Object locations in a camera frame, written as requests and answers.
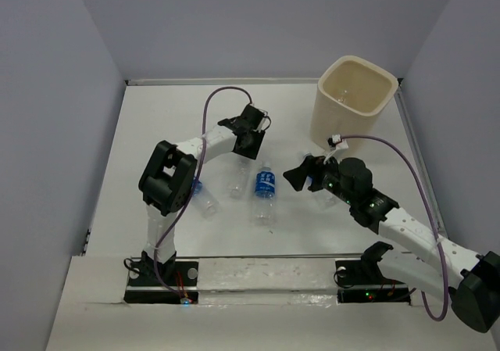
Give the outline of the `small blue label bottle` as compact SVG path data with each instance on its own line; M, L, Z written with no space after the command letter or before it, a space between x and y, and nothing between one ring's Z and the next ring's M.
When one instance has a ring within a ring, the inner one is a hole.
M340 90L337 100L342 104L348 105L352 101L352 93L347 89Z

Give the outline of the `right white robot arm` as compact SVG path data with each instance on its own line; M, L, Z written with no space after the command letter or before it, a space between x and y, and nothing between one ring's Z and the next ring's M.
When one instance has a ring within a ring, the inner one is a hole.
M373 186L372 172L357 158L337 161L307 156L299 167L284 172L297 192L326 190L349 207L355 222L410 251L414 257L370 256L359 264L369 282L391 278L450 300L453 313L469 328L488 332L499 319L499 255L481 255L446 237L437 236L404 208Z

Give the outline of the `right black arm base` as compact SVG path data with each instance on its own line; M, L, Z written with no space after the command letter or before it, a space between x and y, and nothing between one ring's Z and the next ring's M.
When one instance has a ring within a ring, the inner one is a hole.
M340 304L411 303L413 292L406 284L384 278L361 260L337 260L335 267L333 278Z

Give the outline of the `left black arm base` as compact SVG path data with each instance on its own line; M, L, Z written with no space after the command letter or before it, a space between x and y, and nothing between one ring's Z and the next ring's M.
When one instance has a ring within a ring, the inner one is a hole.
M152 267L139 259L126 258L128 270L123 300L128 304L191 305L198 303L198 267L196 260L178 260L168 276L158 281Z

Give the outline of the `clear unlabeled bottle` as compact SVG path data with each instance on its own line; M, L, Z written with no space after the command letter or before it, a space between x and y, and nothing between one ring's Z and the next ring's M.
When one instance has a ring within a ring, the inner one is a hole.
M246 192L251 173L251 160L245 157L236 158L230 168L227 179L228 195L232 199L241 199Z

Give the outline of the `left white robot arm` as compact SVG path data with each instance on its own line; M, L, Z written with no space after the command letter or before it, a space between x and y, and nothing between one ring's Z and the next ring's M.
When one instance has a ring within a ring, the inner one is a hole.
M174 229L194 196L203 165L227 153L256 159L270 120L268 113L249 103L238 116L207 128L205 109L201 135L180 143L159 142L138 183L148 215L146 244L138 272L157 285L172 277L177 251Z

